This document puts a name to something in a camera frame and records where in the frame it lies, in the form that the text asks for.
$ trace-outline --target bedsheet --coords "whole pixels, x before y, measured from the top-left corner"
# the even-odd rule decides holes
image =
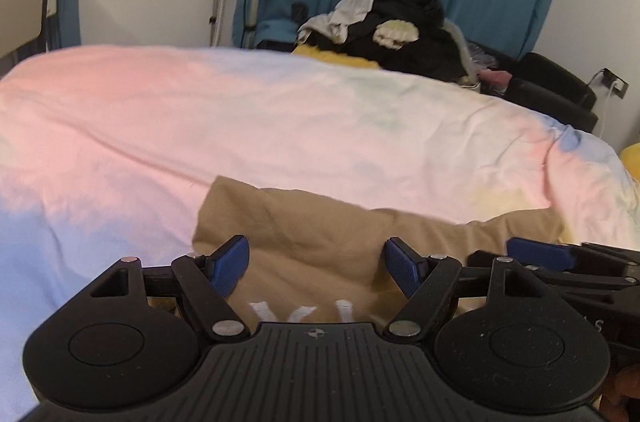
[[[420,76],[270,52],[81,47],[0,82],[0,421],[24,341],[125,255],[190,250],[216,176],[452,222],[553,206],[640,249],[638,183],[590,134]]]

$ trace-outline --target wall socket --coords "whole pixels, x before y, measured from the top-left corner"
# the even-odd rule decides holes
[[[626,95],[626,90],[629,88],[629,83],[627,83],[623,78],[616,76],[611,70],[608,68],[602,69],[602,81],[601,83],[607,88],[611,88],[611,85],[616,81],[620,81],[622,83],[622,88],[620,88],[620,84],[613,87],[612,93],[617,95],[620,99],[623,99]]]

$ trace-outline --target brown cloth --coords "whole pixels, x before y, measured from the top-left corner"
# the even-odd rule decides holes
[[[219,177],[200,209],[193,248],[210,255],[234,235],[247,237],[249,269],[227,300],[251,328],[260,320],[384,325],[406,302],[381,258],[390,237],[421,255],[464,262],[478,249],[503,255],[514,236],[555,243],[562,230],[552,209],[453,225]]]

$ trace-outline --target bed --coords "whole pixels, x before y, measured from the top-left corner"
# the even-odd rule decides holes
[[[30,332],[116,259],[189,252],[218,175],[451,222],[553,206],[566,242],[640,249],[615,152],[504,100],[273,52],[33,57],[0,82],[0,421],[36,403]]]

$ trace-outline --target blue gripper pad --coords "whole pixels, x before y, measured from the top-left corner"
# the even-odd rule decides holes
[[[234,236],[207,257],[206,267],[210,284],[226,298],[249,267],[249,241],[242,235]]]
[[[387,272],[404,296],[410,298],[422,284],[418,264],[424,261],[424,258],[399,238],[388,239],[383,254]]]
[[[507,242],[507,255],[523,265],[537,265],[554,272],[568,271],[574,268],[576,261],[569,247],[522,238]]]

